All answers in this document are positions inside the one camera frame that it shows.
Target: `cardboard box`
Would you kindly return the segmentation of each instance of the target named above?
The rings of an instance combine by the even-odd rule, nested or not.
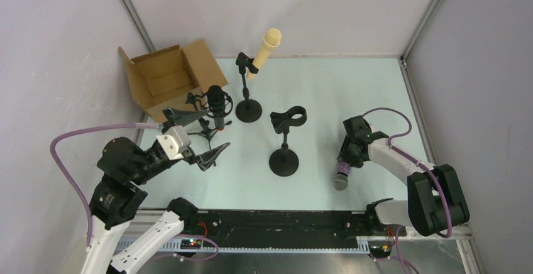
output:
[[[187,94],[202,94],[210,86],[228,84],[205,40],[179,45],[129,59],[118,48],[128,73],[133,100],[157,123],[165,122],[167,107],[193,111]]]

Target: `microphone holder clip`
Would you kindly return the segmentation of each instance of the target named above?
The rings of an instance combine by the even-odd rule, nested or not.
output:
[[[237,118],[244,123],[252,123],[257,121],[263,114],[263,108],[261,104],[256,100],[250,99],[250,90],[246,86],[246,70],[250,70],[251,73],[257,74],[259,69],[253,65],[253,59],[243,52],[239,53],[235,64],[239,67],[239,74],[241,74],[243,79],[243,96],[244,100],[237,104],[235,109],[235,115]]]
[[[287,135],[289,127],[302,126],[307,121],[307,111],[301,106],[291,107],[287,112],[271,112],[270,122],[276,134],[283,133],[282,147],[270,155],[268,166],[270,170],[280,177],[288,177],[298,170],[300,161],[296,153],[288,148]]]

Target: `microphone stand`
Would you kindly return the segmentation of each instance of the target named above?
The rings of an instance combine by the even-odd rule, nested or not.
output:
[[[186,104],[192,104],[192,106],[194,107],[194,110],[195,111],[200,111],[198,109],[198,106],[196,105],[197,102],[200,103],[200,108],[202,110],[205,110],[206,108],[202,105],[202,102],[201,102],[201,99],[204,97],[205,95],[203,96],[199,96],[199,95],[195,95],[193,93],[188,93],[187,94],[187,100],[185,101]],[[231,103],[231,109],[233,108],[233,102],[231,100],[231,98],[228,96],[228,102]],[[196,133],[187,133],[188,135],[197,135],[197,136],[200,136],[200,137],[203,137],[207,140],[207,144],[209,145],[209,151],[212,150],[211,148],[211,140],[213,139],[213,137],[215,137],[215,134],[218,132],[218,130],[216,128],[209,128],[209,120],[206,120],[204,118],[200,118],[198,119],[198,122],[200,123],[200,127],[202,127],[202,131],[199,131],[199,132],[196,132]],[[230,125],[231,124],[231,121],[228,121],[226,122],[226,125]]]
[[[245,97],[243,101],[237,104],[235,115],[244,123],[257,121],[261,117],[261,114],[263,114],[261,104],[256,100],[250,99],[250,90],[246,86],[246,69],[254,74],[257,74],[259,71],[252,62],[253,58],[246,56],[243,52],[239,53],[235,61],[235,64],[239,67],[239,74],[243,78],[243,96]]]
[[[283,134],[282,147],[274,151],[268,159],[270,170],[280,177],[288,177],[298,170],[298,155],[288,148],[289,127],[302,126],[307,121],[307,111],[301,106],[293,106],[287,112],[271,112],[270,121],[276,134]]]

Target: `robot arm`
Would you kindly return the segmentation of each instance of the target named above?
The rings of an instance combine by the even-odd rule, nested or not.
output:
[[[229,146],[225,143],[196,155],[183,126],[205,116],[207,111],[166,109],[163,113],[167,117],[163,134],[146,151],[127,138],[113,139],[103,149],[97,166],[105,174],[89,204],[94,228],[81,274],[135,274],[164,243],[194,220],[196,207],[185,199],[175,199],[156,224],[129,248],[113,256],[118,241],[147,196],[138,185],[181,160],[197,164],[205,171]]]
[[[452,225],[457,226],[470,219],[453,167],[435,166],[422,160],[413,163],[391,149],[387,144],[388,136],[381,131],[373,131],[362,116],[345,120],[343,124],[346,137],[338,157],[342,166],[339,166],[334,181],[338,190],[346,188],[347,170],[350,167],[361,168],[368,161],[381,165],[407,186],[407,201],[383,199],[367,206],[367,213],[375,219],[375,224],[412,226],[424,236],[446,229],[446,215],[441,198],[434,195],[436,186],[429,175],[419,168],[420,164],[425,165],[437,177],[447,201]]]

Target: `microphone tripod stand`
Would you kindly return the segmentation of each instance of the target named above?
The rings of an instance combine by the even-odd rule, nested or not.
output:
[[[202,104],[202,99],[206,96],[207,94],[204,94],[204,95],[195,95],[193,93],[188,93],[187,94],[187,100],[185,101],[186,104],[192,104],[192,106],[194,107],[194,110],[195,111],[200,111],[201,110],[210,110],[210,112],[213,113],[213,115],[207,115],[209,118],[214,118],[215,120],[217,119],[217,113],[216,111],[213,111],[210,107],[206,107],[205,104]],[[231,110],[233,109],[233,101],[231,100],[231,97],[229,95],[226,94],[226,98],[225,100],[227,100],[228,104],[231,104],[231,109],[229,110],[229,112],[227,113],[224,113],[222,116],[219,116],[218,119],[220,118],[223,118],[223,117],[226,117],[229,113],[231,113]],[[188,135],[196,135],[196,136],[200,136],[200,137],[203,137],[207,140],[207,144],[209,145],[209,151],[212,150],[211,148],[211,140],[213,139],[213,137],[215,137],[215,134],[218,132],[218,130],[216,128],[209,128],[209,120],[206,120],[204,118],[200,118],[198,119],[198,123],[200,123],[200,127],[202,128],[202,131],[199,131],[199,132],[195,132],[195,133],[187,133]],[[225,123],[225,125],[230,125],[232,123],[232,121],[228,121]]]

